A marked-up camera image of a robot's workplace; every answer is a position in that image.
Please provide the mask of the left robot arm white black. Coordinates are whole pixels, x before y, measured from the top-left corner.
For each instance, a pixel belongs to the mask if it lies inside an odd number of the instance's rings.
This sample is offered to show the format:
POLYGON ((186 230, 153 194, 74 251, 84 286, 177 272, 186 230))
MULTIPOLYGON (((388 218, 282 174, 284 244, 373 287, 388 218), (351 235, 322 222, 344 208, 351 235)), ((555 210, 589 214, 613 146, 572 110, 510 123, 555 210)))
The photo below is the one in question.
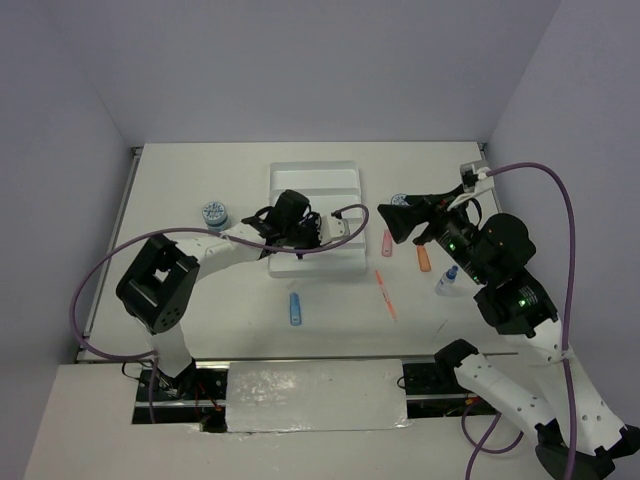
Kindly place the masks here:
POLYGON ((158 355, 158 381, 172 398, 195 389, 196 363, 180 326, 196 282, 233 265, 261 260, 271 247, 315 249, 321 245, 322 217, 304 195, 287 190, 276 204, 233 227, 173 241, 149 238, 116 287, 125 310, 146 329, 158 355))

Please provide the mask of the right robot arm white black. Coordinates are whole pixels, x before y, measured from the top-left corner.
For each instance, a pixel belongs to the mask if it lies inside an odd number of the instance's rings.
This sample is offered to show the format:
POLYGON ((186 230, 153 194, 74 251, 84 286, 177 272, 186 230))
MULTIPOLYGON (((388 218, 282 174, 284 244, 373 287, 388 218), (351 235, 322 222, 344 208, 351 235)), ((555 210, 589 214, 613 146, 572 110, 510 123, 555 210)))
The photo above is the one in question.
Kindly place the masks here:
POLYGON ((435 355, 436 383, 461 387, 486 400, 534 444, 536 457, 554 479, 604 479, 615 460, 639 450, 639 430, 616 416, 579 360, 564 348, 563 325, 544 287, 526 269, 536 248, 525 224, 497 213, 481 226, 466 212, 463 189, 409 195, 401 205, 377 210, 395 243, 436 242, 480 289, 474 301, 484 321, 510 344, 535 379, 534 394, 494 368, 459 339, 435 355))

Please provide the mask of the orange highlighter pen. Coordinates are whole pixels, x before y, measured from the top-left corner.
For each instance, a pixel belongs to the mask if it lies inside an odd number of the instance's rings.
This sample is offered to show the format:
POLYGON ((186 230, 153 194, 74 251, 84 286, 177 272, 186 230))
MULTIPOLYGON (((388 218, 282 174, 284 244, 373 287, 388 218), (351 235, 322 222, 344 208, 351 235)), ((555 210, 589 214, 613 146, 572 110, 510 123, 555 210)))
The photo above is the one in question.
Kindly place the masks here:
POLYGON ((379 286, 379 288, 381 290, 381 293, 382 293, 386 308, 387 308, 387 310, 389 312, 389 315, 390 315, 391 319, 394 322, 396 322, 397 321, 397 314, 396 314, 395 308, 393 306, 393 303, 391 301, 391 298, 389 296, 389 293, 387 291, 387 288, 386 288, 386 285, 384 283, 383 277, 382 277, 381 273, 379 272, 379 270, 377 270, 377 269, 374 271, 374 273, 375 273, 377 284, 378 284, 378 286, 379 286))

